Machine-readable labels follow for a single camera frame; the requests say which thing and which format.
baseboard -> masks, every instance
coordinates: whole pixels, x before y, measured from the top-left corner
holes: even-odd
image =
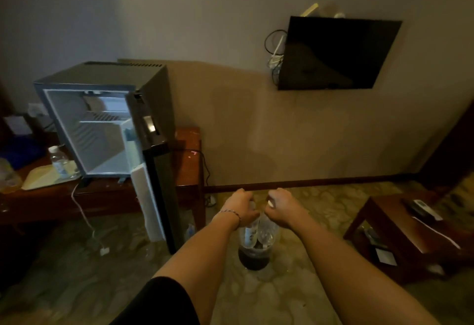
[[[355,177],[355,178],[330,178],[330,179],[309,179],[309,180],[293,180],[293,181],[274,181],[271,183],[253,183],[253,184],[234,184],[234,185],[215,185],[205,186],[205,193],[225,193],[235,191],[240,188],[245,190],[266,190],[276,189],[278,187],[301,187],[301,186],[318,186],[318,185],[341,185],[356,183],[374,183],[378,181],[408,181],[414,180],[416,174],[393,174],[379,175],[376,177]]]

fridge shelf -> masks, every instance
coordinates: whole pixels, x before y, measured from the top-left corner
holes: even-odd
[[[80,123],[122,123],[130,119],[128,112],[86,112]]]

black sleeve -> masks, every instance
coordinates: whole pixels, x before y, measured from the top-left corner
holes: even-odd
[[[110,325],[197,324],[191,299],[176,280],[157,277],[148,281]]]

open fridge door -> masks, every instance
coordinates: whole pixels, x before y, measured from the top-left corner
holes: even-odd
[[[171,155],[139,94],[127,95],[132,119],[122,124],[130,173],[151,241],[166,240],[174,254],[184,244]]]

beige tray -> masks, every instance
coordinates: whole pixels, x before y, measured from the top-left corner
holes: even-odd
[[[77,169],[76,162],[74,160],[70,160],[69,163],[66,164],[65,169],[70,174],[74,173]],[[80,175],[78,174],[74,178],[62,179],[59,177],[58,172],[52,164],[39,166],[29,172],[21,188],[23,190],[38,189],[40,187],[65,183],[75,180],[79,177]]]

